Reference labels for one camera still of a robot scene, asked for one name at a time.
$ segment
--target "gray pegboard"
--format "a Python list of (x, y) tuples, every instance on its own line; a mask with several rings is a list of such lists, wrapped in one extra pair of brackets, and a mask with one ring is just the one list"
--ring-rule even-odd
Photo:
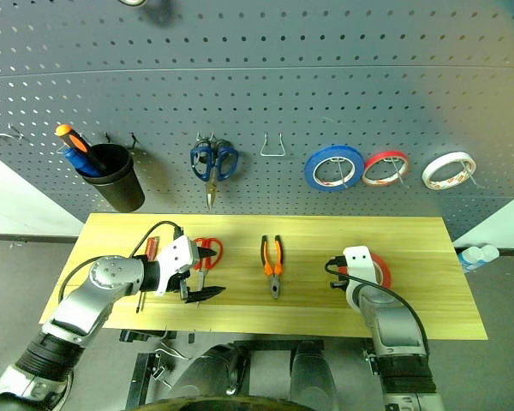
[[(25, 136), (0, 158), (80, 219), (112, 209), (57, 153), (58, 122), (135, 133), (141, 212), (206, 212), (188, 151), (211, 131), (242, 152), (216, 213), (440, 215), (456, 238), (514, 198), (514, 1), (163, 4), (0, 2), (0, 131)], [(259, 155), (265, 132), (286, 157)], [(406, 152), (409, 187), (314, 191), (302, 168), (331, 144)], [(487, 188), (425, 188), (459, 150)]]

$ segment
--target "tape roll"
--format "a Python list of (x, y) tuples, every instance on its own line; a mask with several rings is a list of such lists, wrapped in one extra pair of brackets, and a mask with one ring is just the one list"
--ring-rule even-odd
[[(316, 171), (326, 162), (337, 162), (339, 169), (341, 162), (348, 161), (352, 169), (345, 176), (342, 171), (339, 172), (339, 178), (336, 181), (326, 182), (321, 180)], [(305, 164), (304, 174), (310, 187), (320, 191), (340, 191), (349, 186), (353, 186), (362, 178), (363, 174), (363, 157), (354, 148), (348, 146), (330, 146), (318, 150), (308, 159)]]
[[(377, 254), (369, 253), (371, 259), (374, 261), (375, 276), (377, 277), (377, 284), (382, 285), (386, 289), (389, 289), (392, 284), (391, 271), (388, 269), (386, 262), (379, 257)], [(338, 267), (338, 271), (343, 274), (347, 274), (347, 266)]]
[[(371, 169), (375, 164), (377, 164), (379, 161), (396, 161), (397, 159), (402, 160), (403, 164), (401, 166), (397, 167), (397, 173), (394, 172), (391, 176), (381, 178), (378, 180), (374, 180), (371, 178), (368, 178), (366, 176), (369, 169)], [(401, 177), (404, 177), (409, 172), (409, 158), (402, 152), (397, 151), (390, 151), (390, 152), (380, 152), (379, 154), (375, 154), (372, 156), (368, 161), (366, 161), (364, 165), (364, 171), (362, 175), (362, 181), (371, 187), (378, 187), (378, 186), (390, 186), (391, 184), (397, 182)]]
[[(448, 164), (463, 163), (463, 170), (446, 180), (435, 182), (432, 180), (433, 174)], [(476, 171), (476, 163), (472, 157), (466, 152), (450, 152), (440, 158), (436, 158), (422, 172), (422, 180), (431, 190), (445, 190), (446, 188), (455, 187), (457, 184), (465, 182)]]

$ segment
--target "red scissors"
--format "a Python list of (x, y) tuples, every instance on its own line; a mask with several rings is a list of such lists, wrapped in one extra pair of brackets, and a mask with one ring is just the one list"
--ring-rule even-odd
[(214, 257), (204, 257), (198, 263), (194, 266), (195, 270), (199, 270), (198, 272), (198, 291), (202, 291), (204, 288), (204, 283), (206, 282), (206, 275), (207, 272), (210, 271), (217, 263), (221, 260), (221, 257), (223, 256), (223, 243), (218, 240), (217, 238), (197, 238), (194, 240), (196, 244), (198, 244), (199, 247), (203, 248), (210, 248), (212, 249), (212, 244), (215, 243), (219, 247), (219, 251), (217, 255)]

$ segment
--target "wooden board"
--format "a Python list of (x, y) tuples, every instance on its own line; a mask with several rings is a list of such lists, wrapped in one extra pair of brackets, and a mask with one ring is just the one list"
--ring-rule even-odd
[[(190, 238), (215, 236), (224, 256), (206, 285), (226, 290), (202, 302), (184, 304), (177, 294), (148, 293), (141, 313), (138, 295), (122, 298), (106, 323), (109, 328), (178, 331), (229, 331), (270, 334), (368, 337), (362, 317), (348, 307), (344, 293), (331, 289), (333, 275), (325, 262), (345, 247), (366, 245), (382, 257), (392, 274), (392, 289), (419, 313), (429, 338), (487, 339), (469, 285), (439, 217), (219, 216), (164, 214), (92, 214), (75, 244), (42, 314), (44, 322), (57, 306), (63, 278), (80, 262), (97, 255), (128, 256), (159, 220), (172, 220)], [(280, 297), (270, 294), (260, 262), (260, 238), (280, 234), (284, 274)], [(172, 228), (159, 235), (164, 246)], [(275, 260), (273, 244), (269, 246)], [(144, 253), (143, 245), (138, 253)], [(77, 273), (67, 293), (83, 283), (88, 267)], [(188, 280), (195, 287), (197, 272)]]

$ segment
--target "black cable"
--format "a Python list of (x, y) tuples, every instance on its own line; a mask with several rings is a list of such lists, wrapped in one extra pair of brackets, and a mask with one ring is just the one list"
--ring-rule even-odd
[[(134, 248), (134, 251), (131, 252), (131, 254), (129, 255), (130, 258), (132, 258), (135, 253), (137, 253), (137, 250), (139, 249), (139, 247), (143, 244), (143, 242), (145, 242), (146, 238), (157, 228), (159, 227), (160, 225), (163, 225), (163, 224), (169, 224), (171, 225), (173, 228), (174, 228), (174, 232), (173, 232), (173, 239), (176, 240), (177, 238), (179, 238), (181, 235), (182, 235), (182, 228), (180, 226), (178, 226), (177, 224), (173, 223), (172, 221), (168, 221), (168, 220), (163, 220), (163, 221), (158, 221), (156, 224), (154, 224), (145, 234), (145, 236), (143, 236), (143, 238), (141, 239), (141, 241), (139, 241), (139, 244), (137, 244), (137, 246)], [(67, 284), (69, 283), (70, 279), (73, 277), (74, 274), (76, 274), (76, 272), (78, 272), (79, 269), (81, 269), (84, 265), (87, 265), (89, 263), (92, 263), (93, 261), (97, 261), (98, 259), (101, 259), (103, 258), (104, 255), (99, 255), (98, 257), (92, 257), (90, 259), (87, 259), (86, 261), (84, 261), (83, 263), (80, 263), (78, 264), (66, 277), (65, 279), (63, 280), (63, 282), (61, 283), (61, 287), (59, 288), (59, 302), (61, 302), (64, 298), (64, 295), (65, 295), (65, 289), (67, 288)]]
[(376, 289), (380, 289), (381, 291), (386, 292), (388, 295), (391, 295), (392, 297), (394, 297), (395, 299), (400, 301), (409, 310), (411, 315), (413, 315), (413, 318), (415, 319), (415, 321), (417, 323), (417, 326), (419, 327), (419, 331), (421, 332), (422, 344), (425, 347), (425, 351), (426, 351), (427, 355), (430, 355), (430, 350), (428, 348), (428, 338), (427, 338), (427, 333), (425, 332), (425, 327), (422, 324), (421, 319), (419, 318), (419, 315), (417, 314), (417, 312), (413, 309), (413, 307), (404, 298), (402, 298), (400, 295), (396, 294), (391, 289), (387, 289), (387, 288), (383, 287), (382, 285), (378, 285), (376, 283), (372, 283), (372, 282), (370, 282), (368, 280), (364, 280), (363, 278), (353, 277), (353, 276), (351, 276), (349, 274), (344, 274), (342, 272), (330, 270), (329, 268), (327, 268), (329, 265), (333, 265), (333, 262), (332, 261), (328, 261), (326, 263), (326, 265), (324, 266), (324, 269), (327, 272), (329, 272), (330, 274), (334, 274), (336, 276), (340, 276), (342, 279), (346, 279), (348, 281), (354, 280), (354, 281), (357, 281), (358, 283), (362, 283), (362, 284), (369, 285), (371, 287), (375, 287)]

